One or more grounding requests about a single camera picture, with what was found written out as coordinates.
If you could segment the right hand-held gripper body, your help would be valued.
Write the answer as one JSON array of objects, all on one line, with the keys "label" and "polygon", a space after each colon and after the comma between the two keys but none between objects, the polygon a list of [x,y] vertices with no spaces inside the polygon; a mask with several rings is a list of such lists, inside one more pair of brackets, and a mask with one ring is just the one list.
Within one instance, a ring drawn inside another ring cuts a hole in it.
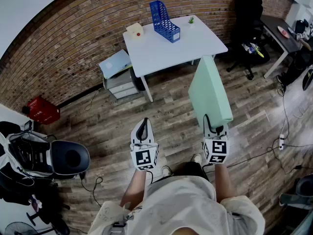
[{"label": "right hand-held gripper body", "polygon": [[229,141],[226,135],[203,139],[202,149],[209,164],[223,164],[229,155]]}]

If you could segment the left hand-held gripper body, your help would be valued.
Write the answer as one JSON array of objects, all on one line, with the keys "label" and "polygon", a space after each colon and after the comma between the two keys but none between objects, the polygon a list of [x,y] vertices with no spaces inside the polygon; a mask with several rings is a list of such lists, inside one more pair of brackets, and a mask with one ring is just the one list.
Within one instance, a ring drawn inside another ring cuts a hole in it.
[{"label": "left hand-held gripper body", "polygon": [[153,169],[157,165],[157,143],[135,143],[130,145],[131,157],[135,168],[139,171]]}]

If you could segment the mint green folder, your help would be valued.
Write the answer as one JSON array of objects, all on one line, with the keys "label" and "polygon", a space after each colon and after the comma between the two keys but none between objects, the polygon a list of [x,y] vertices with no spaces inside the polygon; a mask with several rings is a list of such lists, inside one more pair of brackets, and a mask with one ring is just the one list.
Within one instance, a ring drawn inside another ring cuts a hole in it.
[{"label": "mint green folder", "polygon": [[212,128],[233,120],[230,104],[212,56],[204,55],[200,59],[188,94],[200,129],[203,129],[205,115],[208,116]]}]

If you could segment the blue mesh file holder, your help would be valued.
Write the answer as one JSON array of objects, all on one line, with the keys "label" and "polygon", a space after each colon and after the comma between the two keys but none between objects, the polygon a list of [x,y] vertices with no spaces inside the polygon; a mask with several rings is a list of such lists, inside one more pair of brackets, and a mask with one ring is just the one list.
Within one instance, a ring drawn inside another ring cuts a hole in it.
[{"label": "blue mesh file holder", "polygon": [[177,42],[180,39],[180,28],[170,21],[164,3],[153,1],[150,3],[150,10],[155,32],[171,43]]}]

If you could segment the person's right forearm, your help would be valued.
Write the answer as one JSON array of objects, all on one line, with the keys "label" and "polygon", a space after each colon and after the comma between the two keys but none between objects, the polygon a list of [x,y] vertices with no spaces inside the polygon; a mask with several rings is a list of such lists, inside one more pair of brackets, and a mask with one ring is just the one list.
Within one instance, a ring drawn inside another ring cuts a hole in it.
[{"label": "person's right forearm", "polygon": [[225,164],[215,164],[215,189],[217,202],[237,196]]}]

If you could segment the cream desk organizer box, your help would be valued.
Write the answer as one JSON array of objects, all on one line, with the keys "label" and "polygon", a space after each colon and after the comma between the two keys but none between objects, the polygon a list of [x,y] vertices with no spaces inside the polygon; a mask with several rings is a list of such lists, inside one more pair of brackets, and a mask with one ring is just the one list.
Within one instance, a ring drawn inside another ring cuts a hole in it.
[{"label": "cream desk organizer box", "polygon": [[139,23],[134,23],[126,27],[126,31],[133,39],[140,38],[144,35],[143,27]]}]

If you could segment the person's left shoe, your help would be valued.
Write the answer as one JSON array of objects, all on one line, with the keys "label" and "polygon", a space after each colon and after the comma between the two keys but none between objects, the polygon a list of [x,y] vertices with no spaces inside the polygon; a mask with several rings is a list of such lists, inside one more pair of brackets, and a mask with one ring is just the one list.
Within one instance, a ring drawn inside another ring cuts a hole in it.
[{"label": "person's left shoe", "polygon": [[173,173],[172,173],[172,170],[170,169],[170,167],[165,165],[161,168],[161,175],[164,178],[164,177],[172,176]]}]

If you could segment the person's white shirt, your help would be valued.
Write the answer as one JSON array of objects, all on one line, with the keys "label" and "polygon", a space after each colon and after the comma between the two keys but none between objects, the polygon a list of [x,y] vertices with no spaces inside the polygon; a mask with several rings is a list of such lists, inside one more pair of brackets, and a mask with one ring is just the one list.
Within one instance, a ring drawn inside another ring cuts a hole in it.
[{"label": "person's white shirt", "polygon": [[216,191],[198,176],[169,177],[147,187],[132,211],[106,201],[88,235],[172,235],[190,228],[199,235],[263,235],[265,220],[246,197],[217,202]]}]

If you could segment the dark grey padded seat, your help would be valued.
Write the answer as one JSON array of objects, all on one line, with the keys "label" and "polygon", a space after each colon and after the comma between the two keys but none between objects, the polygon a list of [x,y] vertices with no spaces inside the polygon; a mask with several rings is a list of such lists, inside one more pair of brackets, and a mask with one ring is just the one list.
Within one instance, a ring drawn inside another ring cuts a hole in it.
[{"label": "dark grey padded seat", "polygon": [[79,143],[56,140],[50,144],[52,170],[58,175],[75,175],[88,170],[90,155]]}]

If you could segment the white table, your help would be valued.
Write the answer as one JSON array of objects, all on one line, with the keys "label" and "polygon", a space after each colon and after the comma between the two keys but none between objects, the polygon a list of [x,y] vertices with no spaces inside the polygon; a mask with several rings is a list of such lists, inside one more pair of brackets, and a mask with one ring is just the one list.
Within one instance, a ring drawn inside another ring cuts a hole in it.
[{"label": "white table", "polygon": [[194,16],[193,24],[189,24],[189,19],[188,16],[171,19],[180,27],[180,39],[174,43],[155,32],[153,24],[143,26],[144,35],[137,39],[127,32],[123,33],[135,76],[141,79],[151,102],[153,98],[145,80],[146,75],[200,59],[204,55],[214,57],[228,51],[224,43],[197,16]]}]

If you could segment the red plastic crate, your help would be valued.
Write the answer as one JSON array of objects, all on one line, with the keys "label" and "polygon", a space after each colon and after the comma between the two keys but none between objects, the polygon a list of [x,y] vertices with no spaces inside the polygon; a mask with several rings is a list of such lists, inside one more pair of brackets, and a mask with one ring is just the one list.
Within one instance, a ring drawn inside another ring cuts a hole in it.
[{"label": "red plastic crate", "polygon": [[60,109],[41,96],[29,102],[27,108],[27,116],[40,124],[48,125],[60,118]]}]

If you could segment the grey mesh backpack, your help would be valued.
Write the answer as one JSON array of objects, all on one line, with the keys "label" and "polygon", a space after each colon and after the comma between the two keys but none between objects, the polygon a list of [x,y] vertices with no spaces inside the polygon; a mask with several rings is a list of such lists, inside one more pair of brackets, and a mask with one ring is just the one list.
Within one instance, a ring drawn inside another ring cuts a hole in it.
[{"label": "grey mesh backpack", "polygon": [[0,177],[29,186],[31,180],[53,179],[53,135],[44,136],[0,121]]}]

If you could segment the dark grey desk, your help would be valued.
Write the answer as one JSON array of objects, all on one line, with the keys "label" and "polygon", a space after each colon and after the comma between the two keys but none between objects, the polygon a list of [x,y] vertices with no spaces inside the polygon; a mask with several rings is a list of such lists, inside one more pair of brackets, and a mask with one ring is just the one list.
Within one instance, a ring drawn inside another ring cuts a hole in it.
[{"label": "dark grey desk", "polygon": [[[264,24],[264,29],[271,35],[271,37],[283,50],[281,56],[264,74],[264,78],[268,78],[289,54],[300,50],[302,48],[302,44],[296,41],[288,32],[289,25],[283,19],[274,16],[262,15],[261,22]],[[278,29],[279,27],[285,30],[290,37],[286,38],[283,36],[283,34],[280,33]]]}]

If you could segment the black office chair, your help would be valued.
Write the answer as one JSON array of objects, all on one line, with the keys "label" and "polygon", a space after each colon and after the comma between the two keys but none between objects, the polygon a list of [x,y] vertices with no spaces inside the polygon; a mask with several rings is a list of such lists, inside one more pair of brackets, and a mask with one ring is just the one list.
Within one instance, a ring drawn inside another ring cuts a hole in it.
[{"label": "black office chair", "polygon": [[[262,39],[264,24],[261,22],[263,13],[262,0],[235,0],[236,22],[231,32],[231,50],[235,56],[235,63],[227,68],[231,72],[235,67],[243,65],[248,71],[247,78],[254,78],[251,68],[255,65],[265,64],[270,60],[265,50],[265,40]],[[260,47],[262,58],[253,48],[253,44]]]}]

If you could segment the black floor fan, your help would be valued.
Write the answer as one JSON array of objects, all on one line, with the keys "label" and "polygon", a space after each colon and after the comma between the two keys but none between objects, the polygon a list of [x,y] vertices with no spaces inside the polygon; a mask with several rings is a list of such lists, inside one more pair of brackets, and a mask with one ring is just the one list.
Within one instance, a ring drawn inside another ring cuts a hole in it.
[{"label": "black floor fan", "polygon": [[4,235],[37,235],[38,232],[29,224],[13,222],[7,225]]}]

